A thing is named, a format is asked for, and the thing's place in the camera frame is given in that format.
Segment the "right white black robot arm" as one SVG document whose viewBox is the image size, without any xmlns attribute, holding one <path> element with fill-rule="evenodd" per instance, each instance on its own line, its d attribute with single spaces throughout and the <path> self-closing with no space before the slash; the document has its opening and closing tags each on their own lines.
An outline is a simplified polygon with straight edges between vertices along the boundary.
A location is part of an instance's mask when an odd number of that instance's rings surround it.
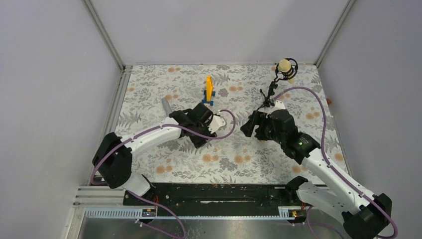
<svg viewBox="0 0 422 239">
<path fill-rule="evenodd" d="M 322 190 L 302 176 L 286 187 L 288 203 L 310 204 L 343 225 L 353 239 L 373 239 L 388 226 L 392 201 L 385 195 L 375 195 L 337 165 L 328 163 L 320 144 L 310 135 L 300 132 L 293 116 L 285 109 L 270 114 L 254 111 L 241 126 L 246 137 L 278 143 L 286 156 L 315 174 L 330 191 Z"/>
</svg>

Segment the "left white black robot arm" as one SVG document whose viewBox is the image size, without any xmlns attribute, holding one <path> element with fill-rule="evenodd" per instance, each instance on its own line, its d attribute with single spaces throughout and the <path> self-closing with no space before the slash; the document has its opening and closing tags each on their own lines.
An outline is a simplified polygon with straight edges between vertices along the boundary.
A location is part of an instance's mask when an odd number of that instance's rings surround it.
<svg viewBox="0 0 422 239">
<path fill-rule="evenodd" d="M 163 121 L 144 131 L 125 136 L 115 132 L 105 135 L 94 155 L 93 165 L 109 188 L 124 188 L 135 193 L 144 205 L 154 200 L 148 180 L 132 171 L 132 161 L 145 151 L 168 141 L 189 137 L 195 148 L 205 145 L 216 131 L 225 126 L 225 120 L 215 115 L 204 104 L 193 109 L 174 111 Z"/>
</svg>

